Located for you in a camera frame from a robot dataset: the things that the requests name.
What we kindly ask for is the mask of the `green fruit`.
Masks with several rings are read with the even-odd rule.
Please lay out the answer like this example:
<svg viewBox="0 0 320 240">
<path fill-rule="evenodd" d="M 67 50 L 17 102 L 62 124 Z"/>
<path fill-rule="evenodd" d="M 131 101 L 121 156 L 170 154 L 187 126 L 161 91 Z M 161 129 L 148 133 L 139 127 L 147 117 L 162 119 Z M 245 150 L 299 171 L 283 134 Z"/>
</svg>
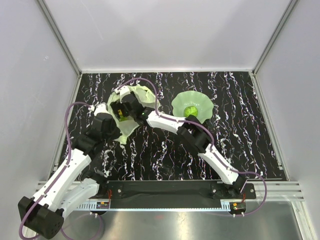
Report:
<svg viewBox="0 0 320 240">
<path fill-rule="evenodd" d="M 189 116 L 194 116 L 194 117 L 197 117 L 199 112 L 198 112 L 198 109 L 196 106 L 187 106 L 185 109 L 184 109 L 184 117 L 187 118 Z"/>
<path fill-rule="evenodd" d="M 125 116 L 123 116 L 123 115 L 119 115 L 119 121 L 120 122 L 123 122 L 123 121 L 127 121 L 128 120 L 128 118 L 127 117 L 125 117 Z"/>
</svg>

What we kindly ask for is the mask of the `light green plastic bag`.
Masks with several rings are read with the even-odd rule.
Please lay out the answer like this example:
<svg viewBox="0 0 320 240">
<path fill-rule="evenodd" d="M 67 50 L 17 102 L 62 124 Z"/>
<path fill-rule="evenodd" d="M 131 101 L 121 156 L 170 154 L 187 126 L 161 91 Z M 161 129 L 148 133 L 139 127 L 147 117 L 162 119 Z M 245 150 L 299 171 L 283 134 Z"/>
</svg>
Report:
<svg viewBox="0 0 320 240">
<path fill-rule="evenodd" d="M 142 113 L 150 108 L 152 111 L 160 107 L 155 94 L 146 86 L 125 86 L 119 93 L 113 92 L 107 100 L 107 108 L 119 128 L 116 139 L 122 145 L 136 128 L 144 125 Z"/>
</svg>

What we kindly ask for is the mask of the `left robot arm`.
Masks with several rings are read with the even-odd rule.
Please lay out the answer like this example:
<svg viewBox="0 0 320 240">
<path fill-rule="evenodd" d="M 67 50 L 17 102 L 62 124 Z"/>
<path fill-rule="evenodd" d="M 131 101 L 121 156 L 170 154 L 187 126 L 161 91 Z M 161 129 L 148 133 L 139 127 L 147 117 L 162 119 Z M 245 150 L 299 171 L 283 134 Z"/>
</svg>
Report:
<svg viewBox="0 0 320 240">
<path fill-rule="evenodd" d="M 27 227 L 47 240 L 52 239 L 61 230 L 65 219 L 87 199 L 95 196 L 103 198 L 108 186 L 99 177 L 89 175 L 81 184 L 70 190 L 77 176 L 97 158 L 107 140 L 119 136 L 119 129 L 113 116 L 108 112 L 94 114 L 92 124 L 81 134 L 67 158 L 31 198 L 22 197 L 18 202 L 21 218 L 19 236 L 23 227 Z"/>
</svg>

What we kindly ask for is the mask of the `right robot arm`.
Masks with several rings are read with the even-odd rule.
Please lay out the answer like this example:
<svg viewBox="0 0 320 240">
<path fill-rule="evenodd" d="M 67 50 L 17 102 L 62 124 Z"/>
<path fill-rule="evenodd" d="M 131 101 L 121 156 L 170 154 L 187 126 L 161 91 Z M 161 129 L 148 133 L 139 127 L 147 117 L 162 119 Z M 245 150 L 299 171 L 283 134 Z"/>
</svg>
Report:
<svg viewBox="0 0 320 240">
<path fill-rule="evenodd" d="M 211 132 L 195 116 L 185 118 L 161 113 L 156 103 L 154 107 L 145 106 L 132 91 L 117 100 L 112 100 L 110 107 L 119 120 L 130 117 L 140 126 L 176 134 L 219 175 L 230 197 L 236 199 L 244 194 L 245 177 L 221 155 L 214 145 Z"/>
</svg>

